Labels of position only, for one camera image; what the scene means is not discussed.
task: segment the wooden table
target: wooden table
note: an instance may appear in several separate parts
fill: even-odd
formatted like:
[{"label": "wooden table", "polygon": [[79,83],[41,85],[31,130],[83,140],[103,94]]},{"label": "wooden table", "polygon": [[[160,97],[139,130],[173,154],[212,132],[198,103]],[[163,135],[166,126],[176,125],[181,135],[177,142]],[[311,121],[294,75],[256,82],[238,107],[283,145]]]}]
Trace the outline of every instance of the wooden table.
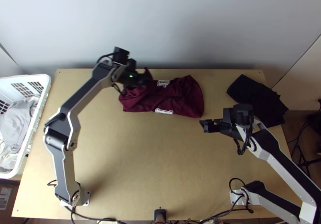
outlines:
[{"label": "wooden table", "polygon": [[[265,83],[261,70],[150,71],[154,79],[189,74],[195,78],[204,96],[202,119],[221,118],[223,108],[235,104],[226,90],[240,74]],[[57,70],[22,176],[13,216],[70,218],[70,212],[59,206],[53,187],[46,185],[55,179],[55,173],[51,154],[42,141],[43,126],[90,75],[91,69]],[[74,152],[76,181],[91,190],[90,205],[77,207],[80,214],[151,220],[154,210],[162,207],[170,220],[200,220],[230,209],[228,182],[233,177],[245,183],[260,180],[268,190],[300,204],[299,198],[268,163],[249,151],[237,155],[232,138],[203,133],[199,119],[123,112],[118,92],[107,88],[80,113],[79,120],[81,131]],[[281,126],[270,130],[289,155]],[[227,218],[274,217],[260,206],[253,209],[254,214],[232,212]]]}]

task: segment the plastic basket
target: plastic basket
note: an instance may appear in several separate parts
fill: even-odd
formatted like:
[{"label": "plastic basket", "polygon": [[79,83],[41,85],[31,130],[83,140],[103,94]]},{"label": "plastic basket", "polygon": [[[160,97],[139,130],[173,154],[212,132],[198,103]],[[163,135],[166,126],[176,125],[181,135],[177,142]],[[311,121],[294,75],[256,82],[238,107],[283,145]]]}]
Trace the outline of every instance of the plastic basket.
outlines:
[{"label": "plastic basket", "polygon": [[17,162],[13,170],[9,171],[0,167],[0,178],[9,179],[17,174],[22,174],[26,163],[26,154],[29,153],[33,137],[37,130],[41,113],[48,98],[51,87],[51,78],[47,74],[18,75],[0,78],[0,114],[7,111],[8,107],[17,100],[22,100],[34,95],[40,95],[39,103],[31,118],[26,136],[21,145]]}]

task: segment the cable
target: cable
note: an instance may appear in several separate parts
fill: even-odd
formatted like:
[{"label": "cable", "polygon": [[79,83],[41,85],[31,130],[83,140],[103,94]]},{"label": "cable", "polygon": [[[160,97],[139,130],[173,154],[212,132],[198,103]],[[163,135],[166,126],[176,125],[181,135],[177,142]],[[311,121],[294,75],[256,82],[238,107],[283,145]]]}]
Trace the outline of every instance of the cable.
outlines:
[{"label": "cable", "polygon": [[302,132],[304,131],[304,129],[305,129],[307,126],[308,126],[308,125],[307,125],[307,122],[305,122],[305,123],[303,124],[303,126],[301,127],[301,129],[299,130],[299,135],[298,135],[295,139],[293,139],[293,140],[291,140],[291,141],[288,141],[287,144],[288,144],[288,143],[291,143],[291,142],[293,142],[293,141],[296,141],[298,138],[300,138]]},{"label": "cable", "polygon": [[244,181],[242,181],[241,179],[239,179],[239,178],[232,178],[232,179],[230,179],[230,181],[229,181],[229,183],[228,183],[228,187],[230,188],[230,190],[231,190],[232,193],[234,193],[234,194],[236,194],[236,195],[243,195],[242,193],[236,193],[236,192],[234,192],[234,191],[232,190],[231,183],[232,183],[232,181],[234,181],[234,180],[238,180],[238,181],[242,182],[243,186],[245,185]]},{"label": "cable", "polygon": [[73,213],[75,212],[75,209],[76,209],[76,207],[73,207],[73,208],[71,209],[71,213],[70,213],[70,219],[71,219],[72,224],[75,224],[75,222],[74,222],[74,220],[73,220]]},{"label": "cable", "polygon": [[81,218],[84,218],[84,219],[87,219],[87,220],[92,220],[92,221],[98,221],[98,223],[102,222],[102,221],[106,221],[106,222],[117,222],[119,224],[127,224],[125,222],[122,222],[122,221],[118,221],[116,220],[115,218],[109,218],[109,217],[106,217],[106,218],[103,218],[103,219],[99,219],[99,218],[92,218],[92,217],[88,217],[88,216],[83,216],[79,213],[76,213],[76,207],[74,207],[73,209],[69,209],[68,206],[65,206],[65,208],[71,212],[71,216],[72,215],[76,215],[78,217],[81,217]]},{"label": "cable", "polygon": [[216,214],[216,215],[214,215],[214,216],[211,216],[211,217],[209,217],[209,218],[206,218],[206,219],[200,221],[199,224],[203,224],[203,223],[208,222],[208,221],[210,221],[210,220],[217,219],[217,218],[220,218],[220,217],[223,217],[223,216],[228,215],[228,214],[233,210],[233,208],[234,208],[234,206],[236,205],[236,203],[237,203],[242,197],[243,197],[243,196],[240,195],[240,197],[239,197],[238,199],[236,199],[236,201],[233,203],[231,209],[229,209],[229,210],[227,210],[227,211],[224,211],[224,212],[221,212],[221,213],[225,213],[225,214],[222,214],[222,215],[221,215],[221,213]]},{"label": "cable", "polygon": [[234,142],[236,143],[236,146],[237,146],[237,149],[238,149],[238,151],[237,151],[238,155],[244,154],[245,151],[246,151],[246,147],[247,147],[247,146],[251,146],[251,144],[250,144],[250,138],[251,138],[251,136],[252,136],[252,133],[253,133],[253,122],[250,120],[250,127],[249,127],[249,128],[247,129],[247,131],[246,131],[246,137],[245,137],[245,140],[244,140],[244,144],[243,144],[243,146],[242,146],[242,149],[241,149],[241,146],[240,146],[240,143],[238,142],[238,140],[235,139],[235,138],[233,139]]},{"label": "cable", "polygon": [[54,187],[56,187],[57,184],[51,184],[51,183],[53,183],[53,182],[55,182],[55,181],[57,181],[57,180],[50,181],[50,182],[47,184],[47,186],[54,186]]},{"label": "cable", "polygon": [[[319,104],[320,104],[320,108],[319,108],[319,110],[318,110],[317,113],[319,113],[319,112],[321,111],[321,99],[319,99],[318,102],[319,102]],[[293,148],[293,151],[292,151],[292,153],[291,153],[291,156],[294,155],[295,149],[297,148],[297,146],[298,146],[298,144],[299,144],[299,140],[300,140],[301,134],[302,134],[303,131],[307,128],[307,126],[309,126],[309,125],[308,125],[308,120],[306,120],[306,121],[304,122],[303,126],[301,127],[301,129],[300,129],[300,131],[299,131],[298,137],[296,137],[294,140],[291,140],[291,141],[288,141],[288,142],[287,142],[287,144],[288,144],[288,143],[291,143],[291,142],[293,142],[293,141],[296,141],[296,143],[295,143],[295,145],[294,145],[294,148]]]},{"label": "cable", "polygon": [[[320,108],[319,108],[318,112],[321,111],[321,101],[319,101],[319,103],[320,103]],[[303,132],[304,129],[308,126],[307,122],[308,122],[307,120],[304,122],[303,126],[301,127],[301,129],[300,129],[300,131],[299,131],[298,137],[296,137],[295,139],[293,139],[293,140],[291,140],[291,141],[288,141],[287,144],[288,144],[288,143],[291,143],[291,142],[293,142],[293,141],[296,141],[296,140],[298,140],[298,139],[300,138],[302,132]]]},{"label": "cable", "polygon": [[243,193],[236,193],[236,192],[234,192],[234,191],[232,190],[231,183],[232,183],[232,181],[234,181],[234,180],[238,180],[238,181],[242,182],[243,185],[245,185],[244,181],[242,181],[242,180],[239,179],[239,178],[232,178],[232,179],[230,179],[230,181],[229,181],[229,183],[228,183],[228,186],[229,186],[229,188],[230,188],[230,191],[231,191],[232,193],[236,194],[236,195],[239,195],[239,198],[236,199],[236,201],[233,203],[231,209],[226,210],[226,211],[223,211],[223,212],[220,212],[220,213],[218,213],[218,214],[216,214],[216,215],[214,215],[214,216],[211,216],[211,217],[209,217],[209,218],[206,218],[206,219],[200,221],[199,224],[203,224],[203,223],[205,223],[205,222],[207,222],[207,221],[210,221],[210,220],[213,220],[213,219],[217,219],[217,218],[226,216],[226,215],[228,215],[230,212],[235,212],[235,211],[248,211],[248,212],[251,213],[251,214],[254,213],[254,211],[248,207],[249,196],[248,196],[247,192],[246,192],[244,189],[242,189],[242,190],[243,190],[244,193],[246,194],[246,204],[245,204],[245,208],[240,208],[240,209],[235,209],[235,210],[234,210],[234,207],[235,207],[236,203],[237,203],[242,197],[245,197]]},{"label": "cable", "polygon": [[22,224],[26,224],[29,221],[30,218],[27,218],[26,220],[23,221]]},{"label": "cable", "polygon": [[100,60],[102,60],[103,58],[105,58],[105,57],[109,57],[109,56],[112,56],[113,54],[114,54],[114,53],[110,53],[110,54],[102,55],[102,56],[97,60],[96,64],[97,64],[97,63],[99,63],[99,62],[100,62]]}]

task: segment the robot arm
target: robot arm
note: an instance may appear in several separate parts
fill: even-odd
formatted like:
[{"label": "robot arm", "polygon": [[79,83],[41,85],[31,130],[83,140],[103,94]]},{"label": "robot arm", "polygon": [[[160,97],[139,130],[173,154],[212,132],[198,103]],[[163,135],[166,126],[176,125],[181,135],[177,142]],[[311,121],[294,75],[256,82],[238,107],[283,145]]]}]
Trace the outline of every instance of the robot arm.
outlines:
[{"label": "robot arm", "polygon": [[[57,177],[55,195],[71,206],[89,204],[90,192],[82,190],[75,181],[73,151],[77,148],[80,131],[78,114],[103,88],[121,83],[141,86],[149,80],[148,75],[135,71],[136,62],[128,59],[129,52],[115,47],[114,53],[102,56],[95,65],[92,77],[76,91],[45,124],[43,141],[53,156]],[[113,56],[110,61],[104,57]]]},{"label": "robot arm", "polygon": [[[243,195],[237,205],[260,205],[290,224],[316,224],[321,222],[321,190],[280,149],[272,133],[258,120],[254,120],[253,108],[237,104],[223,110],[223,119],[201,120],[204,132],[220,132],[235,140],[244,141],[246,148],[257,158],[268,162],[302,200],[301,207],[267,191],[260,181],[244,185],[230,193],[234,203]],[[249,128],[258,127],[251,133]]]}]

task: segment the maroon shirt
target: maroon shirt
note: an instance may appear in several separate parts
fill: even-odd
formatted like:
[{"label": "maroon shirt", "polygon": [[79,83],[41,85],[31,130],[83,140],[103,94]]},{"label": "maroon shirt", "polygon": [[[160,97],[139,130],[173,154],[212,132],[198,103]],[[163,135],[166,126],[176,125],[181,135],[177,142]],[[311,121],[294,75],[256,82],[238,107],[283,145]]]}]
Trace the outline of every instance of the maroon shirt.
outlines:
[{"label": "maroon shirt", "polygon": [[154,111],[200,118],[204,100],[200,86],[188,75],[171,81],[152,80],[147,86],[127,87],[119,96],[125,112]]}]

